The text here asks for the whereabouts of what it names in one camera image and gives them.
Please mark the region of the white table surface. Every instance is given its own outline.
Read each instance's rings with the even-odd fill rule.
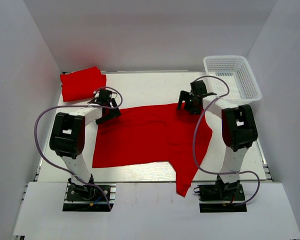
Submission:
[[[190,82],[203,75],[205,75],[203,72],[109,73],[106,74],[106,85],[120,91],[123,95],[121,109],[124,109],[138,106],[177,103],[180,91],[189,91]],[[64,103],[61,95],[58,105],[84,105],[88,101],[89,99]],[[57,109],[57,112],[69,113],[74,110],[77,110],[77,108]],[[222,139],[221,119],[208,112],[206,121],[213,130],[213,134],[201,167],[209,171],[218,172],[222,167],[226,151],[226,146]],[[87,168],[93,174],[96,182],[171,182],[176,180],[176,173],[168,162],[92,168],[97,130],[98,127],[94,123],[86,127],[85,146],[83,150],[83,157]],[[43,152],[46,157],[55,164],[64,168],[66,167],[65,163],[49,148],[48,144],[46,144]],[[255,143],[248,150],[243,160],[241,170],[252,170],[259,175],[261,180],[267,179],[263,169],[262,155]],[[67,182],[69,176],[68,173],[56,169],[43,161],[38,182]],[[214,181],[215,179],[215,175],[209,175],[201,171],[198,171],[194,177],[194,181]],[[252,174],[242,174],[240,175],[240,179],[256,180]]]
[[[256,183],[242,183],[246,197]],[[111,212],[62,212],[65,182],[30,182],[15,236],[26,240],[291,240],[300,232],[281,183],[262,183],[247,212],[200,213],[193,183],[117,183]]]

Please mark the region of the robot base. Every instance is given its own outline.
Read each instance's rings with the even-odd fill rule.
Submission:
[[[110,194],[113,185],[99,185],[107,198],[110,200]],[[95,188],[95,193],[92,197],[86,198],[86,194],[76,189],[76,187],[71,184],[68,186],[66,192],[65,201],[63,203],[63,212],[109,212],[110,209],[99,189]]]
[[[235,192],[232,192],[231,194],[221,194],[219,190],[216,189],[216,185],[198,185],[194,189],[195,193],[198,193],[200,196],[200,201],[203,202],[210,202],[210,201],[222,201],[223,202],[231,202],[232,200],[234,202],[242,202],[245,198],[245,193],[242,185],[240,184],[239,187]]]

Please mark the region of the wire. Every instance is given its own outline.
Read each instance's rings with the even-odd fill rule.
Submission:
[[[114,88],[112,88],[112,87],[109,87],[109,86],[103,86],[103,87],[99,87],[99,88],[96,89],[95,91],[97,92],[97,91],[99,91],[100,89],[105,89],[105,88],[108,88],[108,89],[111,89],[111,90],[113,90],[113,91],[116,91],[116,92],[119,94],[119,96],[120,96],[120,98],[121,98],[120,104],[119,104],[118,106],[116,106],[116,107],[100,106],[100,105],[94,105],[94,106],[95,106],[96,108],[103,108],[103,109],[117,109],[117,108],[119,108],[119,107],[122,105],[122,103],[123,103],[123,97],[122,97],[121,93],[118,92],[116,89],[114,89]],[[102,194],[103,194],[103,196],[104,196],[104,198],[105,198],[105,200],[106,200],[106,203],[108,204],[108,207],[109,207],[109,209],[110,209],[110,211],[111,211],[112,208],[111,208],[111,205],[110,205],[110,203],[109,203],[109,200],[108,200],[106,194],[104,193],[103,189],[102,189],[100,186],[98,186],[98,185],[96,185],[96,184],[93,184],[93,183],[85,182],[85,181],[83,181],[80,177],[78,177],[73,171],[71,171],[71,170],[69,170],[69,169],[67,169],[67,168],[61,167],[61,166],[59,166],[59,165],[57,165],[57,164],[51,162],[51,161],[44,155],[44,153],[42,152],[42,150],[41,150],[41,148],[40,148],[40,145],[39,145],[39,140],[38,140],[38,124],[39,124],[39,120],[42,118],[42,116],[43,116],[45,113],[47,113],[47,112],[49,112],[49,111],[51,111],[51,110],[54,110],[54,109],[61,109],[61,108],[86,108],[86,107],[91,107],[91,106],[88,106],[88,105],[53,106],[53,107],[49,107],[48,109],[44,110],[42,113],[40,113],[40,115],[38,116],[38,118],[36,119],[35,124],[34,124],[34,130],[33,130],[33,131],[34,131],[34,142],[35,142],[36,149],[38,150],[40,156],[41,156],[48,164],[50,164],[51,166],[53,166],[53,167],[55,167],[55,168],[57,168],[57,169],[63,170],[63,171],[65,171],[65,172],[71,174],[71,175],[72,175],[73,177],[75,177],[80,183],[82,183],[82,184],[84,184],[84,185],[91,186],[91,187],[94,187],[94,188],[99,189],[99,190],[102,192]]]
[[[231,202],[229,202],[227,205],[231,205],[234,202],[234,200],[235,200],[235,195],[232,196]]]
[[[95,189],[95,188],[93,189],[93,191],[94,191],[94,192],[93,192],[92,197],[90,197],[89,199],[85,199],[85,198],[82,198],[82,199],[83,199],[83,200],[87,200],[87,201],[88,201],[88,200],[91,200],[91,199],[96,195],[96,189]]]
[[[95,201],[93,201],[92,203],[93,204],[96,204],[100,199],[102,199],[103,198],[103,196],[101,196],[101,197],[99,197],[97,200],[95,200]]]
[[[202,167],[200,167],[200,165],[198,164],[198,161],[197,161],[197,157],[196,157],[196,137],[197,137],[197,132],[198,132],[198,128],[199,128],[199,125],[202,121],[202,119],[204,118],[207,110],[211,107],[212,104],[214,104],[216,101],[218,101],[220,98],[222,97],[225,97],[227,96],[229,93],[230,93],[230,88],[228,86],[228,84],[222,80],[221,78],[217,77],[217,76],[210,76],[210,75],[205,75],[205,76],[201,76],[201,77],[198,77],[197,79],[195,79],[193,82],[196,82],[200,79],[203,79],[203,78],[213,78],[213,79],[217,79],[221,82],[224,83],[224,85],[226,86],[226,89],[227,89],[227,92],[221,96],[217,96],[215,99],[213,99],[207,106],[206,108],[203,110],[203,113],[200,115],[200,118],[195,126],[195,130],[194,130],[194,134],[193,134],[193,139],[192,139],[192,156],[193,156],[193,160],[194,160],[194,163],[196,165],[196,167],[198,169],[200,169],[202,172],[206,173],[206,174],[211,174],[211,175],[233,175],[233,174],[253,174],[255,175],[256,179],[257,179],[257,187],[256,187],[256,190],[254,192],[254,194],[246,201],[243,201],[243,202],[240,202],[240,203],[236,203],[236,204],[232,204],[233,206],[240,206],[240,205],[244,205],[248,202],[250,202],[258,193],[259,191],[259,188],[260,188],[260,178],[258,176],[258,174],[256,174],[254,171],[250,171],[250,170],[247,170],[247,171],[240,171],[240,172],[233,172],[233,171],[230,171],[230,172],[213,172],[213,171],[207,171],[205,169],[203,169]]]

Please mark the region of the white panel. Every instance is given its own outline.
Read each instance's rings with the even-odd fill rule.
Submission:
[[[181,90],[190,90],[190,82],[202,76],[202,72],[179,73],[115,73],[107,74],[107,86],[113,87],[123,95],[122,108],[137,106],[149,106],[177,103]],[[76,102],[84,105],[89,99]],[[64,105],[62,96],[59,105]],[[74,108],[58,109],[60,112],[69,113]],[[222,139],[221,119],[208,112],[207,123],[213,130],[206,157],[202,167],[209,171],[219,172],[226,151]],[[176,173],[168,162],[154,162],[148,164],[136,164],[109,168],[92,168],[92,159],[96,144],[97,125],[89,124],[85,129],[85,146],[83,157],[88,170],[93,174],[97,182],[140,182],[140,181],[175,181]],[[64,166],[64,162],[49,147],[45,149],[45,155],[54,163]],[[266,179],[262,165],[262,156],[256,144],[249,149],[243,163],[242,171],[255,171],[261,179]],[[45,161],[42,163],[38,181],[41,182],[66,182],[69,178],[67,172],[56,169]],[[214,181],[215,175],[198,171],[195,181]],[[242,180],[256,180],[252,174],[240,175]]]
[[[262,92],[256,124],[271,174],[300,229],[300,0],[278,0],[248,61]]]
[[[27,240],[291,240],[300,233],[280,183],[264,183],[247,212],[200,213],[174,183],[118,183],[111,212],[62,212],[66,183],[31,182],[14,231]],[[251,195],[255,183],[244,183]]]
[[[24,0],[63,71],[201,70],[246,56],[276,0]]]
[[[10,239],[26,184],[39,162],[33,137],[60,92],[57,66],[22,0],[0,0],[0,240]],[[52,114],[42,120],[40,142]]]

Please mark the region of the red cloth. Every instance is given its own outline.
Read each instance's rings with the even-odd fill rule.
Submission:
[[[92,167],[108,168],[169,161],[176,172],[176,192],[185,196],[198,170],[192,140],[199,115],[177,103],[121,109],[121,116],[98,126]],[[196,137],[199,164],[207,153],[212,130],[205,119]]]
[[[64,102],[94,97],[94,90],[106,85],[106,75],[97,67],[60,75]]]

